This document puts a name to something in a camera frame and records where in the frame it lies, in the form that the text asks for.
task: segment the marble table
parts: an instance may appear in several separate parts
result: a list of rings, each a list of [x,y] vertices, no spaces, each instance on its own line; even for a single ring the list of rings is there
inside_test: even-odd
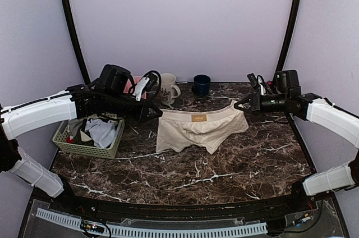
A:
[[[251,92],[245,83],[213,83],[210,95],[196,97],[191,84],[173,108],[221,109]],[[248,115],[249,129],[232,134],[210,155],[191,146],[156,154],[158,120],[126,120],[115,159],[59,152],[52,170],[68,178],[78,196],[137,204],[223,204],[290,194],[310,168],[283,113]]]

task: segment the perforated metal strip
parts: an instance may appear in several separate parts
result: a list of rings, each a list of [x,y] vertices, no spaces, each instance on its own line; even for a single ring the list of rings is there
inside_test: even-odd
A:
[[[63,214],[41,208],[38,208],[36,216],[60,226],[81,231],[81,219],[79,217],[65,216]],[[207,230],[151,230],[147,228],[121,227],[111,224],[107,224],[107,226],[111,229],[112,237],[119,238],[235,238],[267,233],[266,223],[230,228],[211,228]],[[102,236],[109,236],[107,229]]]

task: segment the basket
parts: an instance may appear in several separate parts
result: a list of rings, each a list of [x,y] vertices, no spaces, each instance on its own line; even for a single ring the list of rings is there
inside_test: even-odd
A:
[[[116,117],[116,115],[107,114],[109,117]],[[60,124],[57,129],[52,141],[61,149],[63,152],[70,152],[79,155],[89,155],[97,158],[115,158],[117,153],[119,141],[121,139],[123,130],[125,129],[125,122],[120,120],[116,129],[116,137],[112,141],[109,148],[90,147],[87,145],[70,144],[66,142],[66,138],[69,137],[68,122],[64,121]]]

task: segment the white shorts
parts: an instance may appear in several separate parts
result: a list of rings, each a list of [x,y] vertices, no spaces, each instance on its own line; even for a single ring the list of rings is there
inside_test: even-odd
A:
[[[162,109],[159,118],[156,152],[167,149],[182,151],[190,145],[205,147],[213,154],[220,144],[233,133],[248,129],[242,111],[230,106],[213,112],[182,112]]]

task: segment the dark blue cup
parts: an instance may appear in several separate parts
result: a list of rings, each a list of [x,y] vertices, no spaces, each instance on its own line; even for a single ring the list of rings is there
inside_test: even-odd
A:
[[[196,75],[193,79],[192,92],[197,96],[207,96],[209,93],[209,87],[211,84],[211,78],[207,75]]]

